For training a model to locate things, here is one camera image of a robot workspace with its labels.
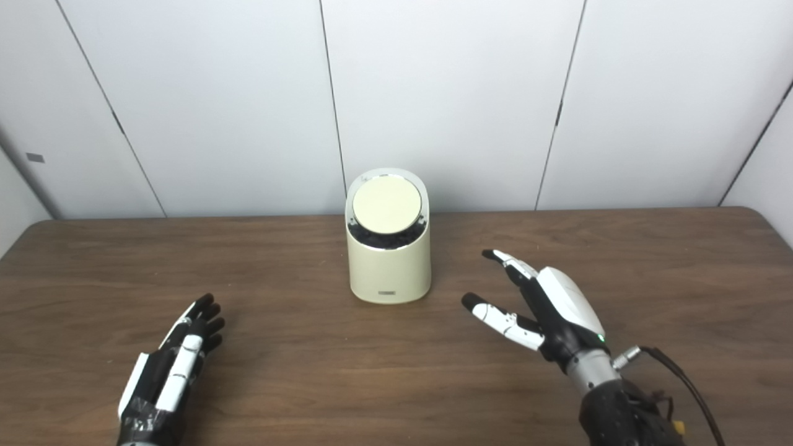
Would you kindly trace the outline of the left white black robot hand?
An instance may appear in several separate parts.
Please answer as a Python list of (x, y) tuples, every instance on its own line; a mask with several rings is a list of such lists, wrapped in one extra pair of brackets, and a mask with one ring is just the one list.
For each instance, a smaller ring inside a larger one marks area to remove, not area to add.
[(211, 293), (176, 319), (159, 347), (136, 359), (117, 409), (118, 445), (179, 445), (186, 404), (210, 352), (222, 344), (226, 320)]

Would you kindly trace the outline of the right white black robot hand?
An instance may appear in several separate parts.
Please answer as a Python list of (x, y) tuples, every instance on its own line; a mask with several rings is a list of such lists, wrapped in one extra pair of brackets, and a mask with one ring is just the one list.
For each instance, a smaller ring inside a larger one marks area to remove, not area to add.
[(482, 255), (504, 268), (535, 318), (508, 312), (468, 292), (462, 305), (474, 317), (510, 341), (539, 352), (563, 372), (580, 353), (608, 350), (600, 319), (567, 274), (552, 266), (535, 270), (499, 250), (484, 250)]

